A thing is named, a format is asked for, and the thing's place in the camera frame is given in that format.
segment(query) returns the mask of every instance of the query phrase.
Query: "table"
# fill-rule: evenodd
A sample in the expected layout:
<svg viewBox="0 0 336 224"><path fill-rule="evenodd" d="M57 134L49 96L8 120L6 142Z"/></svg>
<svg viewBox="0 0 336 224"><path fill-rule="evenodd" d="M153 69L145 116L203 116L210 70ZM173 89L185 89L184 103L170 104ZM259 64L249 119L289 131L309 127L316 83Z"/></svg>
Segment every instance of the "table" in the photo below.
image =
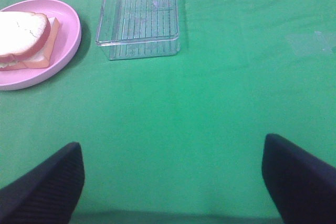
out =
<svg viewBox="0 0 336 224"><path fill-rule="evenodd" d="M336 0L178 0L181 51L124 61L95 45L102 0L61 1L82 42L52 78L0 92L0 187L78 141L78 214L277 217L267 133L336 165Z"/></svg>

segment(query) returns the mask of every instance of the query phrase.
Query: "clear plastic container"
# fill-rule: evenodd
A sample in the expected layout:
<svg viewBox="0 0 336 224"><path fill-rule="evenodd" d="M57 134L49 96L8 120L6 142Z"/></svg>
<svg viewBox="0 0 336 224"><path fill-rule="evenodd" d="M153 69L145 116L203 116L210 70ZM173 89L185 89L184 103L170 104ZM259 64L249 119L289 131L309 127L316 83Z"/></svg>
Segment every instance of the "clear plastic container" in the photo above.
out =
<svg viewBox="0 0 336 224"><path fill-rule="evenodd" d="M177 0L103 0L96 44L109 60L176 54Z"/></svg>

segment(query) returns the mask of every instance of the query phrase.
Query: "sandwich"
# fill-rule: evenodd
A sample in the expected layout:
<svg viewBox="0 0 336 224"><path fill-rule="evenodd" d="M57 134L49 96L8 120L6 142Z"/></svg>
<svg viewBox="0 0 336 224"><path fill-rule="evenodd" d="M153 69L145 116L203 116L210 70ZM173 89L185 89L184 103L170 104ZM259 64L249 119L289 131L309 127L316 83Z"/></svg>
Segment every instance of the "sandwich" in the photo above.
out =
<svg viewBox="0 0 336 224"><path fill-rule="evenodd" d="M0 71L49 67L59 26L42 13L0 12Z"/></svg>

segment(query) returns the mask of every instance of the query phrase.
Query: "bread slice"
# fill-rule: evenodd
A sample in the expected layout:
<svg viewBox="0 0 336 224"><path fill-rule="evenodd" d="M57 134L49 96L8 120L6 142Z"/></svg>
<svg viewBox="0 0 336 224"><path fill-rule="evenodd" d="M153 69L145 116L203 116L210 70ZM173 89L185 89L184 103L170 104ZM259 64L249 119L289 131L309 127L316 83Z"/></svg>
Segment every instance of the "bread slice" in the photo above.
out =
<svg viewBox="0 0 336 224"><path fill-rule="evenodd" d="M40 51L50 34L45 14L0 12L0 63L22 61Z"/></svg>
<svg viewBox="0 0 336 224"><path fill-rule="evenodd" d="M23 61L12 61L9 63L0 63L0 71L17 70L22 68L47 68L50 64L50 56L54 48L55 40L59 30L59 21L57 18L49 18L51 30L49 37L40 51L30 58Z"/></svg>

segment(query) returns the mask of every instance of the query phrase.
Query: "pink plate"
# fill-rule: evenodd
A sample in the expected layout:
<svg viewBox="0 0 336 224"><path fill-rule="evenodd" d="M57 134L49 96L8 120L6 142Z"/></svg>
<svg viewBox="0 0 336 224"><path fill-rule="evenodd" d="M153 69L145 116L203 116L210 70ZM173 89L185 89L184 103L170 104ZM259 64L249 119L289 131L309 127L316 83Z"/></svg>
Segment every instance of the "pink plate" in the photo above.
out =
<svg viewBox="0 0 336 224"><path fill-rule="evenodd" d="M75 55L81 40L80 21L75 10L59 0L26 0L1 11L26 11L56 17L60 28L55 41L50 66L40 69L0 71L0 90L16 90L38 84L61 70Z"/></svg>

